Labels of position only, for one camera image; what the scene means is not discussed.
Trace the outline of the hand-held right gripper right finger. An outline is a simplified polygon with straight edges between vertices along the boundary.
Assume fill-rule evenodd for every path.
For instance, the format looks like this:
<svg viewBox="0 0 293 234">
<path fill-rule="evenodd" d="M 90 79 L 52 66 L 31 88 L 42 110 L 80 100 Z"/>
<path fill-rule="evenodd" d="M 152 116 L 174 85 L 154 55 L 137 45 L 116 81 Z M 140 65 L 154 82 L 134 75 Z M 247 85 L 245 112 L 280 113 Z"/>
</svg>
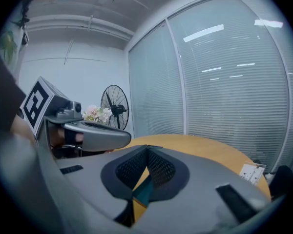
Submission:
<svg viewBox="0 0 293 234">
<path fill-rule="evenodd" d="M 255 216 L 270 200 L 220 163 L 150 147 L 153 190 L 134 224 L 141 233 L 223 233 Z"/>
</svg>

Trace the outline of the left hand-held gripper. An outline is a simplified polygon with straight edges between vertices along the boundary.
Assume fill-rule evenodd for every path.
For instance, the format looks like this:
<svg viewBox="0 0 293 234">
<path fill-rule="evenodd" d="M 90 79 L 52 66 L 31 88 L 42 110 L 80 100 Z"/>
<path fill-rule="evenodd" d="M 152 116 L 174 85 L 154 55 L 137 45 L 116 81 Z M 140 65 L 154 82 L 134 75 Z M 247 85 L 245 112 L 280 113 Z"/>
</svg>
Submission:
<svg viewBox="0 0 293 234">
<path fill-rule="evenodd" d="M 101 152 L 123 148 L 131 142 L 131 134 L 102 123 L 82 120 L 82 107 L 71 101 L 43 77 L 39 77 L 26 96 L 21 110 L 29 123 L 37 146 L 49 150 L 55 158 L 80 157 L 82 150 Z M 83 133 L 81 145 L 63 145 L 52 148 L 49 129 L 62 127 Z"/>
</svg>

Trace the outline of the person's left hand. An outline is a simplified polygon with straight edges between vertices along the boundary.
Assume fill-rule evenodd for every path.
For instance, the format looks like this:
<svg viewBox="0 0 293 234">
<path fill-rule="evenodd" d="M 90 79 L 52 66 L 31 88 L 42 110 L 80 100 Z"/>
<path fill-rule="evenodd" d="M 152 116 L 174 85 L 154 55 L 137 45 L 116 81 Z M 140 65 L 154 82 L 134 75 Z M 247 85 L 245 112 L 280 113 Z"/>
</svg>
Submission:
<svg viewBox="0 0 293 234">
<path fill-rule="evenodd" d="M 62 127 L 54 127 L 49 129 L 49 140 L 52 148 L 62 147 L 63 145 L 81 145 L 84 135 Z"/>
</svg>

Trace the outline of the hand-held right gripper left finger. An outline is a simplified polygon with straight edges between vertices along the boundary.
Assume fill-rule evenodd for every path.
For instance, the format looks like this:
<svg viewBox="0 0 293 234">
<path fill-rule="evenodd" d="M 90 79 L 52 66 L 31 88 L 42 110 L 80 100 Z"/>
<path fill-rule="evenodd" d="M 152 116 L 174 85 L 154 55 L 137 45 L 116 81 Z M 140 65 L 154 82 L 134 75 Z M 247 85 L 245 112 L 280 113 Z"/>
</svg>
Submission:
<svg viewBox="0 0 293 234">
<path fill-rule="evenodd" d="M 56 162 L 74 193 L 73 212 L 85 219 L 134 220 L 133 189 L 147 166 L 147 146 Z"/>
</svg>

